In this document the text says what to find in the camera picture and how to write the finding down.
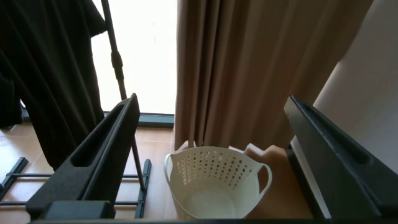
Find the basket handle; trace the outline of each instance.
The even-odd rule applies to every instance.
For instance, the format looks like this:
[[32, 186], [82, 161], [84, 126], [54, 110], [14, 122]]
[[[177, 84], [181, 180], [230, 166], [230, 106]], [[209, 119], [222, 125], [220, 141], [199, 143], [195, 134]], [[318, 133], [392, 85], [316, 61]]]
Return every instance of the basket handle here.
[[264, 187], [264, 189], [261, 191], [261, 193], [259, 194], [259, 198], [261, 199], [263, 196], [264, 196], [264, 194], [267, 192], [267, 190], [269, 189], [269, 187], [271, 186], [271, 182], [272, 182], [272, 171], [271, 171], [271, 168], [267, 165], [267, 164], [261, 164], [262, 166], [260, 167], [260, 169], [257, 171], [257, 176], [258, 176], [258, 173], [260, 172], [260, 170], [261, 170], [261, 168], [262, 167], [265, 167], [266, 169], [267, 169], [267, 171], [268, 171], [268, 182], [267, 182], [267, 185], [266, 185], [266, 187]]
[[170, 179], [169, 179], [169, 175], [167, 174], [167, 164], [169, 163], [169, 157], [171, 156], [171, 154], [168, 154], [165, 158], [164, 158], [164, 162], [163, 162], [163, 166], [164, 166], [164, 176], [166, 177], [166, 181], [167, 181], [167, 185], [170, 186]]

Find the brown curtain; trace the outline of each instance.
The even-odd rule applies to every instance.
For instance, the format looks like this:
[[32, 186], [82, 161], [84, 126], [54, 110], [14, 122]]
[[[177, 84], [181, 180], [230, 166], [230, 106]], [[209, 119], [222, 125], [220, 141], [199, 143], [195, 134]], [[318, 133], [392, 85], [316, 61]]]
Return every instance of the brown curtain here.
[[312, 104], [373, 0], [180, 0], [175, 148], [285, 147], [289, 95]]

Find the laundry basket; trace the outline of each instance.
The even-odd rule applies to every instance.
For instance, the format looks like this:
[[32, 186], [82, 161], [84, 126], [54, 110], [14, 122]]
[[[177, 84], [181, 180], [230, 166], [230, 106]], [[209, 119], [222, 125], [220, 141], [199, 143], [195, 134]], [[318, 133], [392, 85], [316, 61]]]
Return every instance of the laundry basket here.
[[[260, 189], [257, 174], [263, 167], [268, 171], [268, 183]], [[164, 171], [181, 219], [244, 218], [272, 182], [268, 165], [221, 147], [196, 147], [169, 154]]]

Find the white wall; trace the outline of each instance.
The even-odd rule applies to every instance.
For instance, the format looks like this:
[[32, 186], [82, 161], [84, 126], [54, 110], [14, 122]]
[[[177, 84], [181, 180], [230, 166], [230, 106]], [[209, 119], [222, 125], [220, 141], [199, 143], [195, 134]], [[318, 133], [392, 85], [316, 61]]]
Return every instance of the white wall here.
[[398, 1], [375, 0], [314, 106], [398, 173]]

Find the sunlight on floor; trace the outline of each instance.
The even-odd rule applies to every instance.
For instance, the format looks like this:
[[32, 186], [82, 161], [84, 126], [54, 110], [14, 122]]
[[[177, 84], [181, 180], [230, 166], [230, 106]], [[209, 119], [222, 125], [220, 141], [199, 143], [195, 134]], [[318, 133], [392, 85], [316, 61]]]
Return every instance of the sunlight on floor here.
[[[101, 0], [93, 1], [103, 15]], [[177, 0], [109, 0], [123, 60], [127, 97], [136, 93], [140, 111], [174, 114], [177, 94]], [[108, 34], [92, 38], [103, 110], [120, 102]]]

